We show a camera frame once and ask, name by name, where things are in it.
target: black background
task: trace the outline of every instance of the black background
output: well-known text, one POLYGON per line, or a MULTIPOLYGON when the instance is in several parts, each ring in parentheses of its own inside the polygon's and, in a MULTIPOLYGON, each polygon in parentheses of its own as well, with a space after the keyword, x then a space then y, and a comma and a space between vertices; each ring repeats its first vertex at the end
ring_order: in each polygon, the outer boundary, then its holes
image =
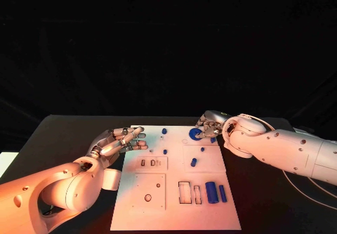
POLYGON ((333 1, 4 1, 1 150, 53 115, 284 117, 337 125, 333 1))

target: robotic hand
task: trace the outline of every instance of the robotic hand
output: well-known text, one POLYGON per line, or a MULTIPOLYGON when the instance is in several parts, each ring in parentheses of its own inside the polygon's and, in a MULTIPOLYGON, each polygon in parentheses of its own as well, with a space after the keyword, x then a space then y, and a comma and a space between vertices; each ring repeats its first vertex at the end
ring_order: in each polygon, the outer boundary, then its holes
POLYGON ((240 114, 229 116, 206 111, 196 128, 204 131, 196 138, 223 135, 225 148, 243 158, 256 159, 294 174, 337 185, 337 144, 317 137, 274 127, 259 118, 240 114))
POLYGON ((94 204, 101 188, 117 190, 120 171, 105 169, 120 153, 145 150, 143 127, 107 130, 73 162, 0 185, 0 233, 49 233, 94 204), (39 197, 62 208, 43 215, 39 197))

